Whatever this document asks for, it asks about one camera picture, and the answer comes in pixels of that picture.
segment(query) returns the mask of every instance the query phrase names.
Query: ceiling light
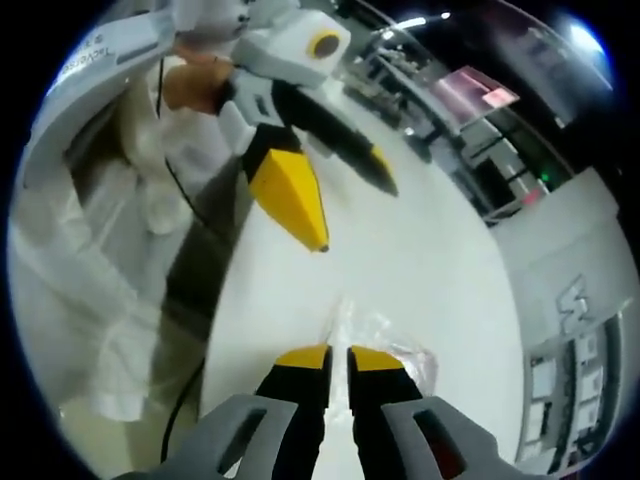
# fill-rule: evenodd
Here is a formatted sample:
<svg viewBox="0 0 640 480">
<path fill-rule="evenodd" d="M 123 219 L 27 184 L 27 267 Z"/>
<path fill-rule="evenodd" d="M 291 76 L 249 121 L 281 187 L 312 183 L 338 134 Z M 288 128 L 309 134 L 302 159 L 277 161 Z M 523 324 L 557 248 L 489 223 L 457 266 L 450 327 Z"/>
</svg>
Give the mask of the ceiling light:
<svg viewBox="0 0 640 480">
<path fill-rule="evenodd" d="M 404 22 L 397 23 L 396 25 L 394 25 L 394 28 L 397 28 L 398 30 L 403 30 L 405 28 L 419 27 L 420 25 L 424 25 L 425 23 L 427 23 L 426 18 L 416 17 L 416 18 L 412 18 L 411 20 L 405 20 Z"/>
<path fill-rule="evenodd" d="M 585 50 L 604 53 L 604 49 L 600 43 L 598 43 L 598 40 L 596 40 L 586 28 L 580 25 L 571 26 L 571 38 L 577 46 Z"/>
</svg>

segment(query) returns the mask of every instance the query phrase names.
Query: label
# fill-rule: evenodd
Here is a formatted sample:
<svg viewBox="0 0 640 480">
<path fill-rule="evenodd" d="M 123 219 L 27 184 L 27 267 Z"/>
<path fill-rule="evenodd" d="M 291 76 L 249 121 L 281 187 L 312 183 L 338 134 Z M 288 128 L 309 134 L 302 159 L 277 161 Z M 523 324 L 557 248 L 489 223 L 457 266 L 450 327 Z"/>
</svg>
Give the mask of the label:
<svg viewBox="0 0 640 480">
<path fill-rule="evenodd" d="M 93 32 L 89 34 L 62 66 L 49 92 L 62 81 L 69 78 L 69 76 L 78 73 L 95 61 L 112 54 L 113 52 L 107 46 L 103 33 Z"/>
</svg>

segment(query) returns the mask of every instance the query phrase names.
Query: yellow claw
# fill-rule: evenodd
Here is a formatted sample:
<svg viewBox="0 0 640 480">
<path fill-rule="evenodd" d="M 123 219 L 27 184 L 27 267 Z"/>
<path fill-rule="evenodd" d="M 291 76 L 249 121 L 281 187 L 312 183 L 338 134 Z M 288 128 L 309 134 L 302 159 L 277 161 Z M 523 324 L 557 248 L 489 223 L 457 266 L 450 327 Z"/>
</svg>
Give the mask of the yellow claw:
<svg viewBox="0 0 640 480">
<path fill-rule="evenodd" d="M 402 362 L 389 353 L 357 345 L 352 346 L 350 350 L 355 356 L 356 366 L 359 372 L 404 369 Z"/>
<path fill-rule="evenodd" d="M 269 150 L 249 190 L 267 214 L 309 250 L 328 249 L 320 187 L 306 155 Z"/>
<path fill-rule="evenodd" d="M 391 169 L 391 164 L 389 163 L 389 160 L 387 160 L 387 158 L 384 156 L 384 154 L 382 153 L 382 150 L 380 150 L 380 147 L 376 145 L 374 145 L 373 148 L 371 149 L 371 154 L 373 155 L 373 158 L 375 158 L 378 161 L 378 163 L 382 165 L 382 168 L 384 168 L 387 174 L 388 185 L 386 186 L 386 190 L 388 191 L 388 193 L 391 193 L 394 196 L 397 196 L 398 187 L 396 185 L 395 178 L 393 177 L 393 170 Z"/>
<path fill-rule="evenodd" d="M 313 368 L 321 370 L 324 365 L 324 358 L 329 352 L 329 345 L 314 345 L 312 347 L 298 348 L 290 350 L 281 355 L 275 364 L 281 367 Z"/>
</svg>

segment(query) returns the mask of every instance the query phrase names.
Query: gray robot part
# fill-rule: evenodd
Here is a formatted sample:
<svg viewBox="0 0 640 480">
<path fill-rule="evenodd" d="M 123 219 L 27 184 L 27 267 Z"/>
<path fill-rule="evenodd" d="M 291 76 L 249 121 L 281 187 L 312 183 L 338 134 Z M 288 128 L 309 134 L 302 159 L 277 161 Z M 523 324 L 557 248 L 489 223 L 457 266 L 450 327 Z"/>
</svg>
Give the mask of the gray robot part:
<svg viewBox="0 0 640 480">
<path fill-rule="evenodd" d="M 382 411 L 398 445 L 407 480 L 443 480 L 424 428 L 441 430 L 440 438 L 455 449 L 463 470 L 456 480 L 549 478 L 524 474 L 502 460 L 496 439 L 441 398 L 388 404 Z"/>
<path fill-rule="evenodd" d="M 94 29 L 62 67 L 45 96 L 18 178 L 25 186 L 47 180 L 64 163 L 78 133 L 164 56 L 175 37 L 167 7 Z"/>
<path fill-rule="evenodd" d="M 151 472 L 126 473 L 117 480 L 224 480 L 240 458 L 236 480 L 271 480 L 297 408 L 282 400 L 235 395 L 200 420 L 166 462 Z"/>
</svg>

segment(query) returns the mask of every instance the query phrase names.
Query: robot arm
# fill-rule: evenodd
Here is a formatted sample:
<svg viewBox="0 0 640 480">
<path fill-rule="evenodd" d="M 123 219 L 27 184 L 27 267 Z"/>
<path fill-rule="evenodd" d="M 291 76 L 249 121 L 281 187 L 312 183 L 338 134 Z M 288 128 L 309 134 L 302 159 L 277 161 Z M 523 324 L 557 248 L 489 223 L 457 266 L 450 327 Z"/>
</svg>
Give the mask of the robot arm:
<svg viewBox="0 0 640 480">
<path fill-rule="evenodd" d="M 285 124 L 311 133 L 367 183 L 398 195 L 389 162 L 362 133 L 293 85 L 274 81 L 272 96 Z"/>
</svg>

